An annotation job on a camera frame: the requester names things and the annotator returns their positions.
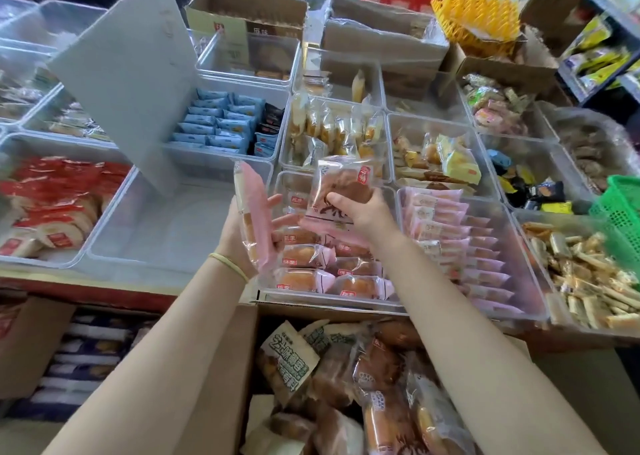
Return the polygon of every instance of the forearm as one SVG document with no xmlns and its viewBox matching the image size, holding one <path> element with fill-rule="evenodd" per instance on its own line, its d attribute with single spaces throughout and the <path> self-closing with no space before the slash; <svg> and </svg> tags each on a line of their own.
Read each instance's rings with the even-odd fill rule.
<svg viewBox="0 0 640 455">
<path fill-rule="evenodd" d="M 244 288 L 208 259 L 44 455 L 171 454 Z"/>
<path fill-rule="evenodd" d="M 555 386 L 464 298 L 416 243 L 398 232 L 376 250 L 484 453 L 604 453 Z"/>
</svg>

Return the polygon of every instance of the green plastic basket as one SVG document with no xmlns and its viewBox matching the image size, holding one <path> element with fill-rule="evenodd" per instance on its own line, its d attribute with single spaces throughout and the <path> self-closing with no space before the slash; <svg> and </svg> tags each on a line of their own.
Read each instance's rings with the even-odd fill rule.
<svg viewBox="0 0 640 455">
<path fill-rule="evenodd" d="M 589 209 L 603 221 L 606 249 L 624 268 L 640 274 L 640 178 L 612 175 L 609 188 Z"/>
</svg>

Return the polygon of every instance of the hand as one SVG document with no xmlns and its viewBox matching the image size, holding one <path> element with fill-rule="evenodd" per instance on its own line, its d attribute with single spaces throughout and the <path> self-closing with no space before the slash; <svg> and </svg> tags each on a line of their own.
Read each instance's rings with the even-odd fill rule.
<svg viewBox="0 0 640 455">
<path fill-rule="evenodd" d="M 401 234 L 381 189 L 374 189 L 373 197 L 366 204 L 352 201 L 336 192 L 329 192 L 326 199 L 353 220 L 357 232 L 369 241 L 374 254 L 377 248 L 384 248 L 390 236 Z"/>
<path fill-rule="evenodd" d="M 276 194 L 271 196 L 267 205 L 269 208 L 273 208 L 282 202 L 282 194 Z M 283 226 L 295 226 L 298 224 L 300 217 L 295 214 L 288 214 L 286 216 L 274 219 L 271 223 L 273 229 L 281 228 Z M 242 241 L 242 233 L 240 232 L 240 223 L 242 219 L 238 212 L 236 196 L 231 199 L 229 204 L 229 213 L 225 221 L 225 225 L 222 226 L 222 233 L 220 234 L 220 243 L 216 248 L 216 253 L 228 257 L 233 263 L 240 266 L 240 269 L 244 271 L 247 277 L 252 278 L 258 272 L 249 260 L 249 255 L 246 252 L 244 243 Z"/>
</svg>

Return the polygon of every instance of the white cardboard divider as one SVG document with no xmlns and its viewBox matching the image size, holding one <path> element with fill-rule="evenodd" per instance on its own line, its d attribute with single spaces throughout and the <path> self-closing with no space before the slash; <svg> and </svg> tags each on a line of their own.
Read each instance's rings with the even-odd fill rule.
<svg viewBox="0 0 640 455">
<path fill-rule="evenodd" d="M 184 116 L 197 77 L 175 0 L 119 0 L 49 68 L 149 182 L 170 196 L 179 173 L 162 145 Z"/>
</svg>

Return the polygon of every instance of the yellow plastic rack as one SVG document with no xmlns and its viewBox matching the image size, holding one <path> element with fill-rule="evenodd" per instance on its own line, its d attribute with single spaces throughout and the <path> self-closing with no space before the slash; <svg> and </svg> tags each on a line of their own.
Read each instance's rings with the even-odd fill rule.
<svg viewBox="0 0 640 455">
<path fill-rule="evenodd" d="M 511 0 L 432 0 L 431 6 L 450 42 L 480 57 L 513 54 L 520 17 Z"/>
</svg>

